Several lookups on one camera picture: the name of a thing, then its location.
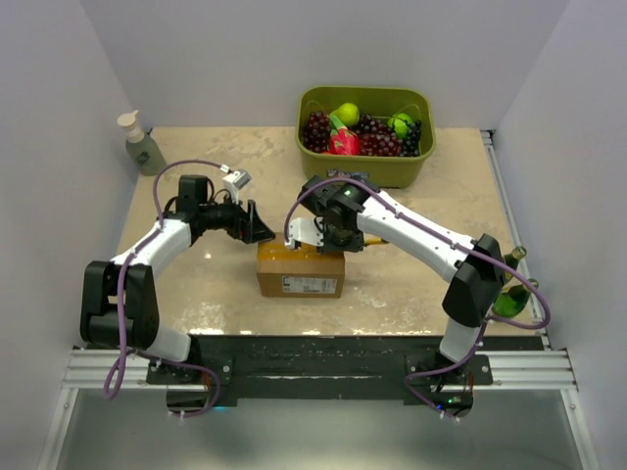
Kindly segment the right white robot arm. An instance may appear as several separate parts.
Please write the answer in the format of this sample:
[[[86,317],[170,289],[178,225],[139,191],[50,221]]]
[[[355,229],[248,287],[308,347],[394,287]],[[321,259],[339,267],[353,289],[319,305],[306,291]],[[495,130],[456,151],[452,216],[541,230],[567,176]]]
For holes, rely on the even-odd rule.
[[[499,242],[487,234],[474,239],[410,210],[363,178],[311,178],[296,207],[311,217],[288,214],[283,236],[288,248],[303,244],[322,253],[358,253],[367,235],[421,261],[448,285],[442,309],[448,316],[436,361],[439,378],[459,384],[471,372],[469,356],[485,326],[486,315],[505,284]]]

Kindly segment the yellow utility knife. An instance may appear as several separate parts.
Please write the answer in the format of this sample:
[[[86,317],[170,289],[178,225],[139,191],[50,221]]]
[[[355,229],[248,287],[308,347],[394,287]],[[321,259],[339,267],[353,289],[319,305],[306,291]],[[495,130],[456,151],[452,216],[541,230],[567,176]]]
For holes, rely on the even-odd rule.
[[[387,245],[388,241],[380,237],[366,237],[363,241],[365,247]]]

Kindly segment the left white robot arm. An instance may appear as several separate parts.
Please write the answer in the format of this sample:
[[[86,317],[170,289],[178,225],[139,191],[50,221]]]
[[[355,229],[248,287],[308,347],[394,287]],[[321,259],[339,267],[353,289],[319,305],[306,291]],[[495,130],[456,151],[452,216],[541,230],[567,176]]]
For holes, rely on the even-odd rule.
[[[222,230],[244,244],[271,241],[274,233],[258,215],[256,203],[243,205],[239,191],[250,182],[242,169],[223,177],[222,200],[210,179],[183,175],[163,217],[124,253],[94,260],[84,271],[80,336],[99,346],[124,346],[168,359],[169,374],[181,384],[196,382],[203,360],[191,352],[192,339],[160,321],[155,281],[159,274],[208,230]]]

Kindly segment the brown cardboard express box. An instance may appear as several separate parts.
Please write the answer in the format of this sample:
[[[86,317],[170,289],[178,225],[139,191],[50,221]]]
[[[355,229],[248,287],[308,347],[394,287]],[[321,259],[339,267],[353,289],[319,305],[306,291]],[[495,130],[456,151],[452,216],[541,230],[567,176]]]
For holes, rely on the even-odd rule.
[[[339,299],[346,275],[343,253],[319,253],[314,246],[289,250],[277,235],[258,245],[257,280],[267,298]]]

